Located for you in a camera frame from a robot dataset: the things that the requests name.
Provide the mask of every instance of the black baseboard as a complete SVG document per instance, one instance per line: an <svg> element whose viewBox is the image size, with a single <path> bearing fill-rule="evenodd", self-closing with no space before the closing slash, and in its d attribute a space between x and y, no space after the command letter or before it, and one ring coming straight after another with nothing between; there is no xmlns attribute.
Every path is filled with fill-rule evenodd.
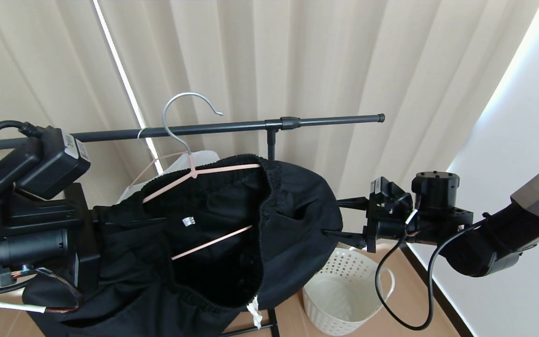
<svg viewBox="0 0 539 337"><path fill-rule="evenodd" d="M425 270L425 267L421 261L419 261L419 258L417 258L415 253L413 253L413 251L411 251L409 246L406 244L401 246L401 250L403 254L405 254L407 260L411 263L411 266L413 266L413 269L415 269L419 277L423 279L427 286L428 271ZM440 307L442 307L442 310L458 331L460 337L475 337L436 283L434 283L434 299L438 301L438 304Z"/></svg>

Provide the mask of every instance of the white wall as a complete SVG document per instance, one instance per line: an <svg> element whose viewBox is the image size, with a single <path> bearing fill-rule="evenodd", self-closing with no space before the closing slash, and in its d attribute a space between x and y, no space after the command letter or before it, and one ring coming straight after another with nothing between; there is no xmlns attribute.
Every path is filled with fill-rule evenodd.
<svg viewBox="0 0 539 337"><path fill-rule="evenodd" d="M460 175L457 206L474 220L505 207L539 172L539 12L449 171ZM432 248L414 248L428 261ZM479 337L539 336L539 246L488 277L459 275L443 258L435 275Z"/></svg>

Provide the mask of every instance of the clothes rack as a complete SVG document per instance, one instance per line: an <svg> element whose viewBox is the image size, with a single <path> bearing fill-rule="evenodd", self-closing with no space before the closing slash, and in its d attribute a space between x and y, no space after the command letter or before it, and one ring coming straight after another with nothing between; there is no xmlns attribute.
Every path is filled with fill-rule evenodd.
<svg viewBox="0 0 539 337"><path fill-rule="evenodd" d="M298 118L298 117L281 117L280 119L266 119L265 121L256 122L233 122L219 124L203 124L203 125L188 125L174 126L171 131L178 136L186 136L192 134L212 134L223 132L250 132L265 130L267 132L268 160L276 159L276 133L280 130L293 130L303 126L319 126L319 125L337 125L337 124L359 124L359 123L381 123L385 120L383 114L379 115L363 115L351 117L324 117L324 118ZM109 141L109 140L126 140L137 138L153 138L169 136L163 128L145 128L133 130L112 130L106 132L79 132L73 134L76 139L83 143L92 141ZM0 150L13 149L20 145L26 138L4 139L0 140ZM270 329L272 337L280 337L278 330L278 320L276 318L276 310L268 309L269 323L261 325L261 329ZM257 328L247 328L237 331L223 333L220 337L230 337L241 335L255 331Z"/></svg>

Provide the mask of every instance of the curtain fold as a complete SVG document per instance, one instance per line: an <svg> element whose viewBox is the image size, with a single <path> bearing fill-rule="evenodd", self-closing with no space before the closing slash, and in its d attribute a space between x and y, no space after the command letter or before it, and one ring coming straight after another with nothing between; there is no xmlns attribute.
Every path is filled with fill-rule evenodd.
<svg viewBox="0 0 539 337"><path fill-rule="evenodd" d="M445 170L498 85L539 0L100 0L147 126L384 113L383 124L277 135L276 158L340 198L378 176L410 189ZM138 128L90 1L0 2L0 120L69 132ZM184 137L222 157L266 153L264 132ZM182 151L154 139L159 155ZM90 144L89 201L109 204L148 162L141 141ZM345 212L359 230L360 212Z"/></svg>

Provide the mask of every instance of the laundry basket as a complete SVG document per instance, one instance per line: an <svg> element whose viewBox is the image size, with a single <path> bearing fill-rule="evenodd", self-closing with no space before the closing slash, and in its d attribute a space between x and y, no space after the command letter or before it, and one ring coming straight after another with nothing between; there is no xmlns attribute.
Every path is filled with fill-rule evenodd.
<svg viewBox="0 0 539 337"><path fill-rule="evenodd" d="M303 288L306 314L330 336L344 336L362 326L382 307L377 296L377 263L360 252L336 248L325 266ZM394 275L387 300L394 290Z"/></svg>

